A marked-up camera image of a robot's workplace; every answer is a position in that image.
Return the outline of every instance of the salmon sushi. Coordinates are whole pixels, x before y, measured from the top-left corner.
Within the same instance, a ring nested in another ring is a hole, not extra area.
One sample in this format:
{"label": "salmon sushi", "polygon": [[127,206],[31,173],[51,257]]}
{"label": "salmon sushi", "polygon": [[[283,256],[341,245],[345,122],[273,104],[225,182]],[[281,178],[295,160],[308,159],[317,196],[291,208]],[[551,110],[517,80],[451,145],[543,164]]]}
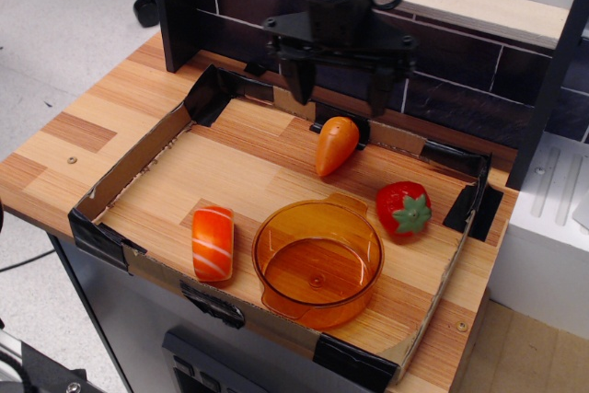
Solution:
{"label": "salmon sushi", "polygon": [[199,281],[218,282],[233,273],[233,211],[197,209],[192,218],[192,262]]}

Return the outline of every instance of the plastic carrot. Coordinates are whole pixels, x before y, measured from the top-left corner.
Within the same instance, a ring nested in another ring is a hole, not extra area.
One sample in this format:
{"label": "plastic carrot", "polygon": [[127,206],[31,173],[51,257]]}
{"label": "plastic carrot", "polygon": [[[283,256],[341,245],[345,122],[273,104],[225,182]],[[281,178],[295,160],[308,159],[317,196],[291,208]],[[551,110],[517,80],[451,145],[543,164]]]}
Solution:
{"label": "plastic carrot", "polygon": [[360,141],[360,130],[348,117],[333,117],[323,124],[317,146],[315,169],[325,177],[352,155]]}

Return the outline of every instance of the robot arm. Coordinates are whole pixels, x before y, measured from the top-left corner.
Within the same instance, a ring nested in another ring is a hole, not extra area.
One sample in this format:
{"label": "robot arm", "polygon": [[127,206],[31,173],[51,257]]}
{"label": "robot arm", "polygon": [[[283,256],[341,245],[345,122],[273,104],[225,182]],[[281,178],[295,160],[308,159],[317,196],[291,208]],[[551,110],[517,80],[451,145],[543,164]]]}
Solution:
{"label": "robot arm", "polygon": [[395,82],[413,72],[417,41],[380,20],[377,10],[395,8],[401,0],[306,0],[304,13],[270,17],[271,52],[281,64],[291,92],[306,104],[313,91],[316,64],[370,72],[367,94],[373,116],[382,115]]}

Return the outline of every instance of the cardboard tray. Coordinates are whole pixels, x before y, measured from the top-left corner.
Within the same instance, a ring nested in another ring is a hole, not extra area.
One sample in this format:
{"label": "cardboard tray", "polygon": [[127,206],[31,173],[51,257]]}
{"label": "cardboard tray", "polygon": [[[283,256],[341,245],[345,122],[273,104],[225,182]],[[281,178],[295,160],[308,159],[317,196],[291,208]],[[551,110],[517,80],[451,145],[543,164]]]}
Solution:
{"label": "cardboard tray", "polygon": [[[486,186],[489,157],[356,115],[350,116],[361,128],[360,151],[320,179],[316,132],[336,114],[345,115],[320,103],[303,107],[282,89],[211,65],[71,211],[75,243],[187,298],[227,327],[254,330],[364,388],[384,391],[406,372],[468,235],[484,240],[501,195]],[[380,228],[374,199],[403,179],[425,186],[433,219],[422,234],[398,243]],[[334,191],[368,204],[386,262],[369,307],[320,331],[261,303],[251,244],[277,209]],[[485,214],[477,216],[481,202]],[[199,283],[192,268],[191,217],[208,204],[236,214],[234,276],[225,284]]]}

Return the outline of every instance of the bowl handle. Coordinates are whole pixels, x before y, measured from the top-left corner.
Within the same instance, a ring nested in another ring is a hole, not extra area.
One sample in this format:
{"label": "bowl handle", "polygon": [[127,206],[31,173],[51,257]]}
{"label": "bowl handle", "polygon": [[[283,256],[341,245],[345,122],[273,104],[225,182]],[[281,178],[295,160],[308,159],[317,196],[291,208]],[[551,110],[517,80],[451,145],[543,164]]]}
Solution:
{"label": "bowl handle", "polygon": [[368,212],[368,204],[366,204],[362,200],[358,200],[357,198],[351,197],[350,195],[346,195],[344,193],[332,193],[328,198],[326,198],[323,201],[343,206],[360,215],[366,215],[366,213]]}

